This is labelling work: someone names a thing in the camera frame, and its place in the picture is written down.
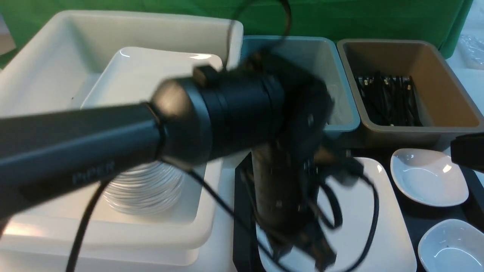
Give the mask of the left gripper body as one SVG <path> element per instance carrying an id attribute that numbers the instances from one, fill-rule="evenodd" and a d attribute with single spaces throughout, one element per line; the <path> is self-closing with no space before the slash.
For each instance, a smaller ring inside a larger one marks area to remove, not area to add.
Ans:
<path id="1" fill-rule="evenodd" d="M 363 177 L 363 165 L 331 145 L 323 150 L 324 159 L 310 156 L 301 162 L 291 162 L 272 146 L 252 151 L 254 218 L 266 235 L 267 255 L 276 264 L 294 248 L 313 258 L 318 272 L 336 262 L 337 253 L 322 227 L 339 229 L 343 216 L 327 179 L 352 187 Z"/>

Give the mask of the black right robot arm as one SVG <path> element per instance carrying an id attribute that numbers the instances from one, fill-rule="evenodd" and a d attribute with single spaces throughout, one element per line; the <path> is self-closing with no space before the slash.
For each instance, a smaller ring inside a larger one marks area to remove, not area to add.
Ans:
<path id="1" fill-rule="evenodd" d="M 484 172 L 484 133 L 466 134 L 456 137 L 450 143 L 453 163 Z"/>

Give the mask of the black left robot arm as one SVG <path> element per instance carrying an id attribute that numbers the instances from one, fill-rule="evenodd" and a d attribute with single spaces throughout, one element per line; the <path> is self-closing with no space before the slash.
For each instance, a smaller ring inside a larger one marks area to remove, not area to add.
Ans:
<path id="1" fill-rule="evenodd" d="M 194 178 L 247 233 L 250 228 L 193 170 L 251 149 L 259 227 L 274 264 L 292 247 L 323 272 L 336 261 L 319 222 L 337 229 L 340 205 L 326 184 L 335 177 L 370 180 L 363 165 L 323 129 L 334 102 L 325 83 L 290 61 L 256 52 L 231 71 L 195 67 L 192 77 L 163 82 L 149 102 L 1 120 L 1 219 L 94 182 L 66 265 L 76 268 L 93 210 L 114 177 L 149 162 L 167 162 Z"/>

